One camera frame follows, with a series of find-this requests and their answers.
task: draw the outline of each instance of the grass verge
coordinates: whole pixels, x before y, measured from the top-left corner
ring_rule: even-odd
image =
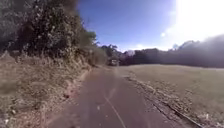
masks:
[[[45,113],[69,97],[70,81],[89,66],[83,58],[65,65],[50,59],[9,56],[0,59],[0,127],[44,125]]]

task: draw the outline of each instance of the treeline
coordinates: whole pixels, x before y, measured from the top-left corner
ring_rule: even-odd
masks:
[[[187,41],[169,51],[158,49],[127,51],[124,53],[125,57],[120,59],[120,64],[175,64],[224,68],[223,55],[224,36],[221,35],[204,42]]]
[[[104,62],[96,34],[83,27],[76,6],[76,0],[1,1],[0,52],[66,61],[82,55],[91,65]]]

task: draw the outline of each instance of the narrow paved road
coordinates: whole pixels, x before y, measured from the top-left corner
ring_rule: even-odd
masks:
[[[146,104],[136,89],[114,72],[97,69],[88,75],[77,104],[67,105],[49,127],[183,128]]]

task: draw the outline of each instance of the road marking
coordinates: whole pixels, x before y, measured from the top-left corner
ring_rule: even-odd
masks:
[[[117,112],[117,110],[115,109],[115,107],[113,106],[113,104],[105,96],[104,96],[104,98],[106,99],[106,101],[108,102],[108,104],[111,106],[111,108],[113,109],[114,113],[117,115],[117,117],[118,117],[119,121],[121,122],[121,125],[123,126],[123,128],[126,128],[126,126],[124,124],[124,121],[122,120],[121,116],[119,115],[119,113]]]

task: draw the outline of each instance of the blue sky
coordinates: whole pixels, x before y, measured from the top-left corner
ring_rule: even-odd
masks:
[[[168,49],[174,44],[161,37],[174,22],[174,0],[80,0],[79,11],[99,42],[115,44],[122,51]]]

